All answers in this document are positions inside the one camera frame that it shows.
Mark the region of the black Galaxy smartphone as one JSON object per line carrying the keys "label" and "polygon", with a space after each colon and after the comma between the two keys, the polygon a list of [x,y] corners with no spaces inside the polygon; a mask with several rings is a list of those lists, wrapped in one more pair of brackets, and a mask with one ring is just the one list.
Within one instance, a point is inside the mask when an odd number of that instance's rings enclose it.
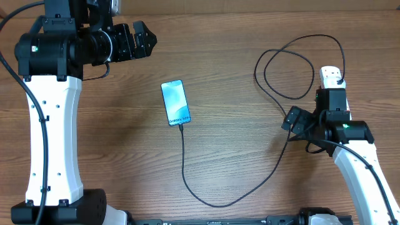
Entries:
{"label": "black Galaxy smartphone", "polygon": [[170,126],[191,122],[186,94],[181,80],[161,84],[161,91]]}

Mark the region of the white power strip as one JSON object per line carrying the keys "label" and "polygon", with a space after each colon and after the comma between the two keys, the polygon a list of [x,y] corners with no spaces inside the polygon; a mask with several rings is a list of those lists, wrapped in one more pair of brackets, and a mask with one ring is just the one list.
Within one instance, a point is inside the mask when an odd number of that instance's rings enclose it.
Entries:
{"label": "white power strip", "polygon": [[[323,78],[342,79],[337,67],[324,66],[319,71],[320,80]],[[327,109],[324,121],[350,121],[352,119],[345,89],[323,89],[316,91],[316,109]]]}

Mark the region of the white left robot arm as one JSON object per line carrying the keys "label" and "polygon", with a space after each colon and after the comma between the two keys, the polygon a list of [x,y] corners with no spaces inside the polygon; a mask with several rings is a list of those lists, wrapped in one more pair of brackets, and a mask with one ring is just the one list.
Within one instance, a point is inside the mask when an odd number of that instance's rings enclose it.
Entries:
{"label": "white left robot arm", "polygon": [[14,224],[132,224],[127,211],[107,203],[102,189],[85,189],[77,154],[77,115],[83,67],[146,58],[157,43],[142,21],[114,24],[117,0],[50,1],[23,34],[13,78],[27,94],[31,170]]}

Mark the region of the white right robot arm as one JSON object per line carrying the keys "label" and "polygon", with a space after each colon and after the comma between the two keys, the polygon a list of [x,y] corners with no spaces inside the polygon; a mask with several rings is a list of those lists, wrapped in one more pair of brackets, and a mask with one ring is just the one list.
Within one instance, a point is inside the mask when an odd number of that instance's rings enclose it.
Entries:
{"label": "white right robot arm", "polygon": [[313,112],[293,106],[282,128],[288,140],[306,141],[333,158],[361,224],[399,224],[399,206],[380,167],[374,137],[365,121],[351,119],[344,88],[318,89]]}

